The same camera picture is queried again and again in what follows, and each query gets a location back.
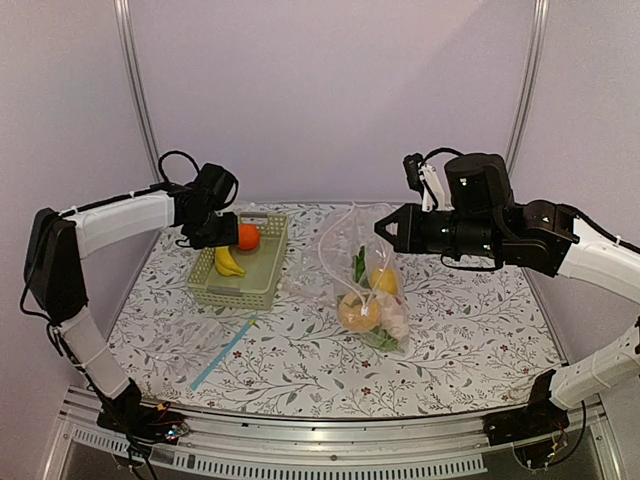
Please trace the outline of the yellow toy lemon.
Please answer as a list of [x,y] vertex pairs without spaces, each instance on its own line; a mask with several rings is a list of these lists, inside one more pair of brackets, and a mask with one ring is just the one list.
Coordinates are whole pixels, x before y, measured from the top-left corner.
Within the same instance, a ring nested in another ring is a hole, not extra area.
[[375,287],[390,295],[399,293],[398,281],[395,271],[392,268],[378,268],[374,270],[369,278],[371,287]]

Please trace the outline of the yellow toy banana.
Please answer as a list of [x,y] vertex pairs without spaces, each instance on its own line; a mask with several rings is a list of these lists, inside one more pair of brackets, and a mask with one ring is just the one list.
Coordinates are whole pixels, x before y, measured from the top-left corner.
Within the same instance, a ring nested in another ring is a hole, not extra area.
[[225,277],[244,277],[246,275],[246,271],[237,264],[227,246],[215,249],[214,267],[219,275]]

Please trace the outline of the clear pink-zipper zip bag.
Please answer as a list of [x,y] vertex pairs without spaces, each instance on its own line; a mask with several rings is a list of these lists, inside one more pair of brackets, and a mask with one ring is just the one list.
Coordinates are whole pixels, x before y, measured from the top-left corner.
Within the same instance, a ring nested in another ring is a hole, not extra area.
[[[318,306],[333,309],[339,326],[361,338],[340,325],[338,303],[346,294],[361,293],[353,280],[353,257],[361,245],[366,247],[369,255],[374,251],[382,252],[397,265],[391,245],[374,232],[374,224],[391,212],[389,204],[374,203],[353,204],[329,213],[302,249],[300,259],[285,274],[285,289]],[[409,320],[406,300],[405,305]]]

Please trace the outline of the green toy grapes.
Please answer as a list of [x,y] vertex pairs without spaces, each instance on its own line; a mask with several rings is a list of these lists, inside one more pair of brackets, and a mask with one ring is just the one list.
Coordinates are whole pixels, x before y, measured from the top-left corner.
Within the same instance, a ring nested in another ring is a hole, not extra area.
[[362,340],[371,348],[383,351],[393,352],[399,350],[399,342],[390,335],[384,328],[376,327],[362,334]]

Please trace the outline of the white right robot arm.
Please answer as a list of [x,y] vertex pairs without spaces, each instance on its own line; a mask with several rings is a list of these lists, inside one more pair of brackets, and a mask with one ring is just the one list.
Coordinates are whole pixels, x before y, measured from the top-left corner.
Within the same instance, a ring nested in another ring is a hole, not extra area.
[[584,283],[594,299],[570,296],[587,323],[612,332],[582,347],[584,358],[539,376],[517,427],[537,436],[556,409],[639,376],[639,249],[608,232],[575,206],[549,200],[516,201],[498,154],[442,147],[403,160],[418,203],[378,221],[376,233],[397,253],[436,255],[451,268],[465,257],[492,260],[492,269],[523,267],[549,278]]

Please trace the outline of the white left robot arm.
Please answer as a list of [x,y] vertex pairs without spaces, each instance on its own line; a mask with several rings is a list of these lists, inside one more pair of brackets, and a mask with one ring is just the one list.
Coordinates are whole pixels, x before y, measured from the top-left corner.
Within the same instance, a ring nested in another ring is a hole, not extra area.
[[141,433],[149,415],[131,398],[139,390],[94,320],[83,262],[110,245],[169,227],[180,228],[194,250],[234,245],[238,219],[229,207],[238,188],[230,171],[207,163],[184,185],[163,181],[64,211],[45,207],[34,216],[23,293],[33,296],[38,308],[23,312],[47,322],[56,349],[70,357],[94,390],[113,401],[109,415],[128,434]]

